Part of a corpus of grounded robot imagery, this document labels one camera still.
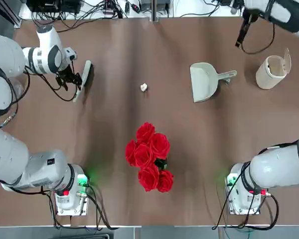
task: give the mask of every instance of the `dustpan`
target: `dustpan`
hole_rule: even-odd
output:
[[[192,64],[190,77],[194,102],[206,101],[216,92],[219,80],[229,83],[230,78],[236,75],[237,71],[217,74],[215,68],[206,62]]]

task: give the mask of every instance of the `dustpan handle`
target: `dustpan handle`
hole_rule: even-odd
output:
[[[237,71],[229,71],[218,75],[219,80],[224,80],[228,78],[232,78],[237,75]]]

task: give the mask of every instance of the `artificial rose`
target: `artificial rose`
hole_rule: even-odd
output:
[[[142,168],[139,171],[139,182],[145,188],[146,192],[149,192],[157,187],[159,171],[155,165],[151,165],[146,168]]]
[[[154,164],[155,158],[150,147],[145,143],[141,143],[134,151],[135,165],[136,167],[146,167]]]
[[[155,133],[155,127],[148,122],[145,122],[136,132],[136,139],[138,142],[147,143]]]
[[[169,142],[167,137],[162,133],[155,133],[150,138],[150,147],[153,151],[153,155],[156,158],[166,159],[169,152]]]
[[[136,148],[136,143],[132,139],[125,148],[125,159],[130,164],[130,166],[136,166],[134,151]]]
[[[167,170],[162,170],[159,173],[157,190],[161,193],[168,192],[173,186],[173,175]]]

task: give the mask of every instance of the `brown table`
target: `brown table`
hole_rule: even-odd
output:
[[[81,165],[99,185],[112,225],[213,225],[220,214],[217,179],[222,181],[234,163],[249,161],[261,149],[299,138],[299,39],[277,29],[268,50],[249,56],[234,46],[241,22],[217,17],[156,24],[102,20],[62,33],[63,46],[78,53],[76,71],[83,70],[86,60],[95,66],[89,93],[76,104],[66,103],[32,77],[16,119],[5,130],[30,152],[61,149],[70,163]],[[245,48],[262,48],[271,37],[272,26],[259,21]],[[32,22],[24,22],[15,39],[22,46],[39,45]],[[257,68],[267,56],[283,55],[286,47],[291,73],[273,89],[261,90],[255,83]],[[237,70],[238,75],[216,97],[194,104],[189,66],[195,62],[209,62],[218,72]],[[49,79],[56,86],[53,76]],[[149,86],[145,94],[143,82]],[[72,89],[62,95],[70,97]],[[137,169],[125,161],[125,146],[145,121],[170,140],[169,168],[175,177],[169,193],[146,193]],[[223,203],[223,185],[218,192]],[[278,224],[299,225],[299,187],[271,192],[280,204]],[[87,217],[72,221],[95,225],[92,204]],[[241,221],[229,218],[231,224]],[[69,223],[68,217],[62,223]],[[250,223],[269,224],[267,209]],[[51,224],[45,197],[0,187],[0,226]]]

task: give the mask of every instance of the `rose bouquet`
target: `rose bouquet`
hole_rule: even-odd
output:
[[[173,186],[173,175],[166,170],[169,142],[162,133],[155,133],[155,127],[145,122],[125,149],[126,161],[138,167],[139,182],[146,192],[158,189],[168,192]]]

